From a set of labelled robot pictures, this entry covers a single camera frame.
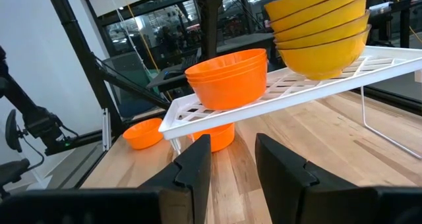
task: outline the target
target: white wire rack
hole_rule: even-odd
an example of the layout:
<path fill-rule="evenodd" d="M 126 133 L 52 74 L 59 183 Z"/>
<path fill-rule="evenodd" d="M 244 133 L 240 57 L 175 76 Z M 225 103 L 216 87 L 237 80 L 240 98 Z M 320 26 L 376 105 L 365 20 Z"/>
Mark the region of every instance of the white wire rack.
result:
<path fill-rule="evenodd" d="M 365 85 L 420 69 L 422 69 L 422 50 L 367 46 L 358 60 L 344 69 L 339 77 L 330 80 L 308 80 L 287 68 L 269 72 L 265 94 L 260 99 L 237 109 L 227 111 L 207 109 L 202 106 L 195 94 L 175 99 L 159 131 L 166 140 L 170 140 L 173 149 L 180 154 L 181 146 L 177 138 L 181 136 L 361 87 L 364 125 L 375 134 L 422 159 L 419 154 L 366 123 L 363 97 Z"/>

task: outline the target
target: wooden table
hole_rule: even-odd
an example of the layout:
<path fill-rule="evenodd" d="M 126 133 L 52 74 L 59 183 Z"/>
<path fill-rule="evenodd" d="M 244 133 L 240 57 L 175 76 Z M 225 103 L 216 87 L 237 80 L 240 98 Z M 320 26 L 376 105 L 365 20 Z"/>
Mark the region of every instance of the wooden table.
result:
<path fill-rule="evenodd" d="M 367 101 L 370 125 L 422 153 L 422 117 Z M 359 186 L 422 185 L 422 161 L 362 127 L 360 96 L 346 92 L 236 123 L 233 144 L 212 154 L 207 223 L 271 223 L 256 173 L 257 132 Z M 139 186 L 174 156 L 165 140 L 134 151 L 120 138 L 82 187 Z"/>

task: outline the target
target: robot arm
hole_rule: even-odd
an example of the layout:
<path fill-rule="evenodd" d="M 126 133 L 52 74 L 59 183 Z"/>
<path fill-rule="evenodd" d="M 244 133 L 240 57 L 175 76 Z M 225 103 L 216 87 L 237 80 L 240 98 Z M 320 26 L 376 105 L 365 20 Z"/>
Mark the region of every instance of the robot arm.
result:
<path fill-rule="evenodd" d="M 67 128 L 60 119 L 46 108 L 37 106 L 9 74 L 6 53 L 0 46 L 0 98 L 3 96 L 22 113 L 25 127 L 23 132 L 15 131 L 14 128 L 12 131 L 6 131 L 6 137 L 14 132 L 22 137 L 29 132 L 34 138 L 41 138 L 48 150 L 57 150 L 72 142 L 73 139 L 66 137 L 61 131 L 61 126 Z"/>

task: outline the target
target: bowl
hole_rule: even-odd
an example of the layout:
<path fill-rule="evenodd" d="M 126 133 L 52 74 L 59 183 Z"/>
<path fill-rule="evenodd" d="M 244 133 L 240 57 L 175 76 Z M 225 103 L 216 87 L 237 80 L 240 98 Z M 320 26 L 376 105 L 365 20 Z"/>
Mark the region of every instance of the bowl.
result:
<path fill-rule="evenodd" d="M 251 64 L 254 60 L 259 59 L 263 54 L 266 55 L 265 49 L 249 49 L 230 53 L 215 57 L 213 59 L 193 65 L 185 71 L 189 78 L 198 78 L 203 76 L 211 76 L 218 73 L 233 70 L 234 68 L 243 67 Z"/>
<path fill-rule="evenodd" d="M 274 37 L 279 42 L 308 36 L 323 30 L 339 26 L 365 14 L 366 0 L 354 0 L 316 19 L 302 23 L 293 28 L 277 32 Z"/>
<path fill-rule="evenodd" d="M 198 140 L 203 134 L 209 134 L 211 137 L 211 152 L 220 151 L 235 139 L 235 123 L 196 132 L 192 134 L 193 140 Z"/>
<path fill-rule="evenodd" d="M 265 5 L 271 21 L 278 20 L 292 13 L 316 5 L 325 0 L 277 0 Z"/>
<path fill-rule="evenodd" d="M 203 76 L 203 77 L 197 77 L 197 78 L 195 78 L 195 77 L 191 78 L 190 76 L 187 76 L 187 79 L 191 82 L 207 82 L 207 81 L 210 81 L 210 80 L 225 78 L 227 76 L 235 75 L 235 74 L 238 74 L 240 72 L 253 69 L 256 66 L 261 65 L 262 63 L 267 63 L 266 54 L 262 55 L 262 57 L 260 56 L 259 59 L 254 60 L 251 64 L 248 64 L 248 65 L 245 65 L 245 66 L 242 66 L 242 67 L 233 67 L 232 70 L 227 70 L 225 72 L 213 74 L 213 75 L 210 75 L 210 76 Z"/>
<path fill-rule="evenodd" d="M 370 29 L 371 25 L 367 25 L 364 31 L 348 38 L 278 52 L 287 67 L 310 80 L 335 78 L 362 54 Z"/>
<path fill-rule="evenodd" d="M 137 123 L 123 133 L 123 138 L 133 149 L 148 148 L 163 139 L 163 134 L 158 132 L 161 122 L 162 119 L 154 118 Z"/>
<path fill-rule="evenodd" d="M 271 22 L 270 25 L 274 32 L 280 32 L 315 19 L 352 1 L 354 0 L 326 0 Z"/>
<path fill-rule="evenodd" d="M 308 36 L 303 36 L 294 40 L 288 40 L 284 42 L 278 42 L 277 40 L 274 40 L 274 43 L 279 49 L 296 49 L 347 38 L 366 29 L 369 14 L 370 12 L 367 11 L 365 15 L 339 26 L 335 26 L 333 28 L 323 30 Z"/>
<path fill-rule="evenodd" d="M 244 106 L 260 98 L 266 89 L 267 63 L 225 78 L 191 82 L 200 102 L 208 109 L 226 110 Z"/>

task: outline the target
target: rack leg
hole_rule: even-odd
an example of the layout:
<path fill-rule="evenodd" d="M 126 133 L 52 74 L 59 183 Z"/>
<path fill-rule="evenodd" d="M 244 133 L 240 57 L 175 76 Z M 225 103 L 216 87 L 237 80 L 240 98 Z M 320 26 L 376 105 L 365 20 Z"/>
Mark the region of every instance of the rack leg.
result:
<path fill-rule="evenodd" d="M 173 149 L 175 150 L 175 152 L 177 153 L 177 155 L 180 155 L 181 153 L 181 144 L 178 138 L 173 138 L 170 139 L 170 143 L 171 146 L 173 147 Z"/>
<path fill-rule="evenodd" d="M 366 116 L 365 116 L 365 95 L 363 94 L 363 87 L 362 86 L 361 86 L 361 99 L 362 99 L 362 121 L 363 121 L 363 124 L 365 125 L 365 128 L 369 129 L 370 131 L 372 131 L 376 135 L 382 137 L 383 139 L 389 141 L 393 145 L 401 148 L 403 151 L 409 153 L 413 157 L 416 157 L 417 159 L 422 159 L 422 155 L 415 153 L 414 151 L 410 150 L 409 148 L 401 145 L 400 143 L 394 141 L 393 139 L 383 135 L 383 133 L 381 133 L 380 131 L 378 131 L 378 130 L 374 129 L 373 127 L 369 126 L 367 124 L 367 120 L 366 120 Z"/>

